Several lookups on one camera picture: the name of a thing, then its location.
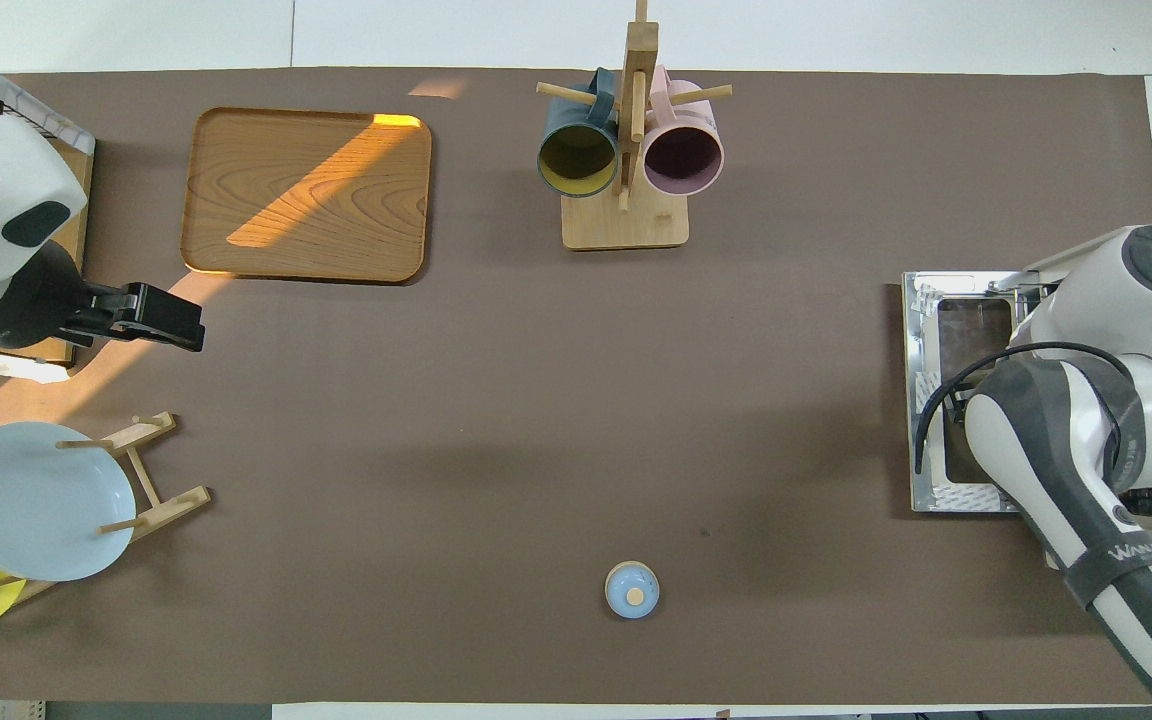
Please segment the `white toaster oven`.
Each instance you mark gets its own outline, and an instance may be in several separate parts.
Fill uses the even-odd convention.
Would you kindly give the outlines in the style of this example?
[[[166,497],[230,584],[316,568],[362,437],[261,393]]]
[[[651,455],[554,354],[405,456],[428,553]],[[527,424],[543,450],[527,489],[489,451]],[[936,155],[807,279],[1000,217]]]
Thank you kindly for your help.
[[[916,435],[934,389],[960,370],[1005,350],[1062,279],[1087,263],[1094,247],[1060,252],[1007,272],[908,272],[901,281],[908,434]],[[1015,511],[969,454],[955,414],[929,424],[920,471],[910,473],[914,511]],[[1120,493],[1152,530],[1152,468]]]

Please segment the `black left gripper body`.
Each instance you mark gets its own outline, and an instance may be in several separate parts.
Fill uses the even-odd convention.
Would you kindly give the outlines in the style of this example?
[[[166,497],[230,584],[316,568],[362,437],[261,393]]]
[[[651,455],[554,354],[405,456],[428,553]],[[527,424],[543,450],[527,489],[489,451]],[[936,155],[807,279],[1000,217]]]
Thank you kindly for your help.
[[[55,336],[70,316],[88,305],[90,293],[71,255],[46,241],[0,297],[0,348],[15,350]]]

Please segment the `light blue plate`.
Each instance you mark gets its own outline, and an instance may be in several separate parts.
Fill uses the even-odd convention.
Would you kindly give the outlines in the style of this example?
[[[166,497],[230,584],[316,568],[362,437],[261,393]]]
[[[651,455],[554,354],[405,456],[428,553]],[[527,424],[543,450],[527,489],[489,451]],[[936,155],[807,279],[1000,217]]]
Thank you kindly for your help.
[[[0,427],[0,571],[73,582],[104,571],[132,539],[131,482],[108,450],[67,448],[78,430],[46,420]]]

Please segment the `wooden tray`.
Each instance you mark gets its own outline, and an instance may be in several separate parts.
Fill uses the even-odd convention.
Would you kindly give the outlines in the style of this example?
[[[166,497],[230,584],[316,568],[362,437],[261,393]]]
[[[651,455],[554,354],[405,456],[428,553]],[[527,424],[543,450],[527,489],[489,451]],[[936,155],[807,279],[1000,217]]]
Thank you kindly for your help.
[[[429,255],[433,132],[410,114],[212,108],[180,225],[189,270],[404,285]]]

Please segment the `brown table mat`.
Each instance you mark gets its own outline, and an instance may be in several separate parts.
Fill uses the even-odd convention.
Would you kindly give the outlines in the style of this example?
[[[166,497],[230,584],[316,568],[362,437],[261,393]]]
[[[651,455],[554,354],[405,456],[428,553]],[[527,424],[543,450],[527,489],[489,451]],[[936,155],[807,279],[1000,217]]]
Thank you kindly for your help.
[[[1014,270],[1152,222],[1126,76],[695,73],[723,176],[685,247],[571,252],[535,170],[571,70],[32,74],[93,132],[86,264],[204,306],[0,378],[0,425],[170,411],[164,495],[212,502],[0,617],[0,697],[722,705],[1149,702],[1015,516],[915,514],[899,281]],[[188,272],[212,108],[411,114],[408,285]],[[604,582],[652,569],[623,620]]]

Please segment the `wooden mug rack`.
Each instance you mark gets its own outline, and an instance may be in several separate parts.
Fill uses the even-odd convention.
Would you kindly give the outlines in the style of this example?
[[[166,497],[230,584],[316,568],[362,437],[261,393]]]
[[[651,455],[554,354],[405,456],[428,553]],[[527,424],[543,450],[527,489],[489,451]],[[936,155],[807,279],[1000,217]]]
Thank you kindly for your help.
[[[672,249],[689,240],[689,197],[662,194],[646,182],[643,172],[643,138],[647,92],[659,63],[659,26],[649,17],[649,0],[635,0],[634,18],[626,29],[626,53],[616,77],[616,109],[620,111],[620,173],[602,192],[561,200],[563,245],[573,251]],[[594,103],[593,94],[573,86],[539,83],[538,94]],[[732,86],[699,88],[672,97],[680,105],[708,99],[710,104],[732,96]]]

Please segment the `dark blue mug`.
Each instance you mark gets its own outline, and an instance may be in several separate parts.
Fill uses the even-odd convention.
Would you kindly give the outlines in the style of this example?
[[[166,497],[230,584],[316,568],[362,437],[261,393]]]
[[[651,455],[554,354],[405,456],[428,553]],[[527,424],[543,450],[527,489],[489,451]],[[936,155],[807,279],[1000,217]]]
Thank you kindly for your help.
[[[585,86],[573,91],[593,94],[585,104],[552,97],[538,149],[538,172],[552,190],[568,197],[602,192],[620,173],[620,111],[616,77],[598,68]]]

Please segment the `wooden plate rack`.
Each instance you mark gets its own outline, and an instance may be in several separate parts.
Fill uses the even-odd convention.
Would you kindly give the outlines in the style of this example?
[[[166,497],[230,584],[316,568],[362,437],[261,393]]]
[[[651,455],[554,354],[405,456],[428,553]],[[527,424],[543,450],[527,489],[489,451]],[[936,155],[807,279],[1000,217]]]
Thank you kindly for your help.
[[[175,429],[175,425],[177,424],[175,424],[172,414],[157,414],[154,416],[146,416],[146,418],[137,416],[129,427],[116,430],[116,432],[104,438],[93,439],[86,437],[84,441],[65,442],[65,447],[67,448],[97,447],[108,450],[109,455],[122,465],[129,482],[131,482],[132,497],[137,507],[136,520],[103,526],[101,530],[104,533],[128,526],[132,529],[132,543],[141,537],[156,532],[157,529],[173,523],[175,520],[183,518],[189,511],[195,511],[198,507],[210,502],[209,488],[202,486],[189,488],[189,491],[180,493],[177,497],[159,497],[154,483],[147,477],[147,470],[141,457],[141,446],[146,445],[151,439],[170,432],[170,430]],[[52,584],[59,583],[9,577],[6,574],[6,577],[0,579],[0,584],[12,583],[14,579],[26,582],[26,588],[18,596],[18,602],[44,591],[44,589],[50,588]]]

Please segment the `pink mug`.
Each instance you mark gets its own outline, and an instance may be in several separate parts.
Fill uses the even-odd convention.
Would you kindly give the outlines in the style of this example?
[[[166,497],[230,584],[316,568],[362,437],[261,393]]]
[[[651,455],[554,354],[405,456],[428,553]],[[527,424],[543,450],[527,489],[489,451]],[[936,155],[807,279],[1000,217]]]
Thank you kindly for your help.
[[[673,79],[664,65],[653,71],[641,150],[646,182],[662,194],[700,194],[723,169],[723,145],[710,100],[672,104],[673,96],[699,88]]]

